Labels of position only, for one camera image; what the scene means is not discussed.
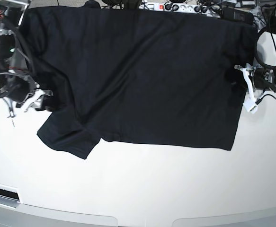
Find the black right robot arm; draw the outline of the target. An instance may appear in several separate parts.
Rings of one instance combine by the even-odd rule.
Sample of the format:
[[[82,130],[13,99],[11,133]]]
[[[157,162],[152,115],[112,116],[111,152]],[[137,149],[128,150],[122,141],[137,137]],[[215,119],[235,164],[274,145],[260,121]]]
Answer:
[[[0,0],[0,98],[25,102],[32,94],[29,77],[35,72],[31,52],[19,27],[29,0]]]

